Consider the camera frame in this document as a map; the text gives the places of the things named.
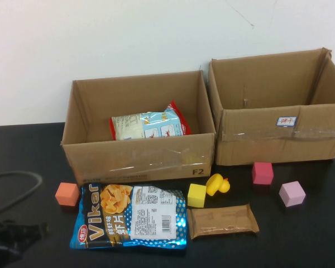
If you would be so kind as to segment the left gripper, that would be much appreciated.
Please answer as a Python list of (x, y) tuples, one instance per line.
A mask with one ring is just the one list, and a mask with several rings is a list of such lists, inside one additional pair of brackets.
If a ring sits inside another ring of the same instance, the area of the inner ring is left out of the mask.
[(0, 267), (23, 258), (27, 249), (25, 239), (34, 243), (49, 235), (46, 222), (34, 225), (21, 225), (13, 222), (0, 222)]

